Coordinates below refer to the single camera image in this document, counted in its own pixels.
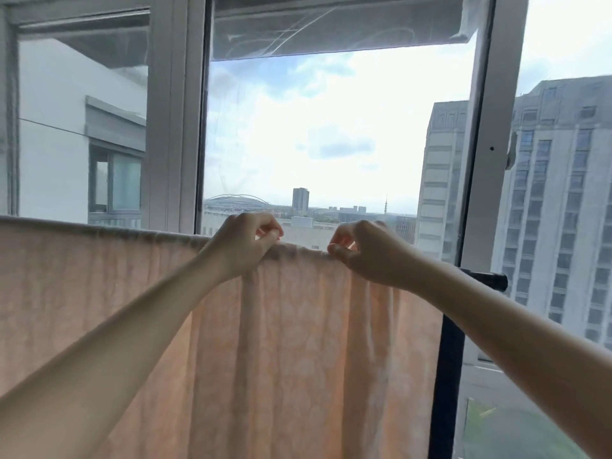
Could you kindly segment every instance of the draped cloth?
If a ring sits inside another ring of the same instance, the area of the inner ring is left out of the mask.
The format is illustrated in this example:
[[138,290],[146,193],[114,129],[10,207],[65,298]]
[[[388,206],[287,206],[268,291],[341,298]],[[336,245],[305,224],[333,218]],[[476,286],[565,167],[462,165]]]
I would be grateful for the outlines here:
[[[0,393],[205,241],[0,218]],[[410,293],[275,246],[189,316],[96,458],[425,458],[441,325]]]

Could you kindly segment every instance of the black strip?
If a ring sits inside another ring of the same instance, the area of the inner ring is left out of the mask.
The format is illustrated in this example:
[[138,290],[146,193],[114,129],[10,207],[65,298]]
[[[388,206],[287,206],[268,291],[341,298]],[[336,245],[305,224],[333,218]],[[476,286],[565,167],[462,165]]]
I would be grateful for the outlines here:
[[[482,114],[482,100],[486,80],[486,69],[491,48],[491,34],[495,0],[490,0],[482,45],[481,58],[478,64],[478,79],[476,81],[476,105],[470,126],[470,153],[466,167],[466,183],[462,198],[462,215],[459,224],[457,241],[457,254],[455,265],[460,266],[463,255],[463,239],[465,225],[468,218],[468,203],[476,159],[476,143],[478,142],[478,128]],[[455,441],[455,423],[457,404],[459,400],[459,384],[463,365],[463,345],[465,334],[447,316],[442,320],[442,333],[440,337],[440,350],[438,352],[438,369],[436,383],[433,390],[432,423],[429,436],[429,459],[452,459]]]
[[204,161],[206,156],[206,119],[208,117],[208,69],[210,69],[210,50],[212,49],[212,24],[214,22],[214,0],[206,0],[204,5],[204,54],[202,68],[202,100],[200,108],[200,147],[198,151],[198,173],[195,189],[195,223],[193,233],[202,231],[202,204],[204,203]]

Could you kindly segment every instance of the hand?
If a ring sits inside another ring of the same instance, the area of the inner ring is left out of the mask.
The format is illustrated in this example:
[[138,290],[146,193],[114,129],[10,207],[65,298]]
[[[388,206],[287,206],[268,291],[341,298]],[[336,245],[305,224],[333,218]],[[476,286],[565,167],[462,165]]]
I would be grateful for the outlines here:
[[283,235],[283,228],[270,213],[232,215],[203,247],[200,256],[212,262],[222,283],[252,270]]
[[331,256],[366,280],[413,291],[426,258],[385,223],[342,224],[327,247]]

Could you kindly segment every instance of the forearm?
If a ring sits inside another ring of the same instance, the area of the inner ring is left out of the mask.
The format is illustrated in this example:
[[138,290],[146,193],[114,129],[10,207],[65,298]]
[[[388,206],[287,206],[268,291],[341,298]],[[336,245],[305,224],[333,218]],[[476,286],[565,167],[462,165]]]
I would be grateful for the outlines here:
[[612,457],[612,358],[457,268],[425,260],[415,290],[595,458]]
[[198,256],[6,394],[0,456],[91,456],[216,284],[214,270]]

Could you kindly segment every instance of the orange curtain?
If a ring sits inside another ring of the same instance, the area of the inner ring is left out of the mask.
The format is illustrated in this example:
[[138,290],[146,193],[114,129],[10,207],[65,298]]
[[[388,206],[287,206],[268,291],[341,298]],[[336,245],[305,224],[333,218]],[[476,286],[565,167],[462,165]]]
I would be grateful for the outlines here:
[[[0,220],[0,392],[203,246]],[[442,316],[280,245],[188,318],[97,458],[426,458]]]

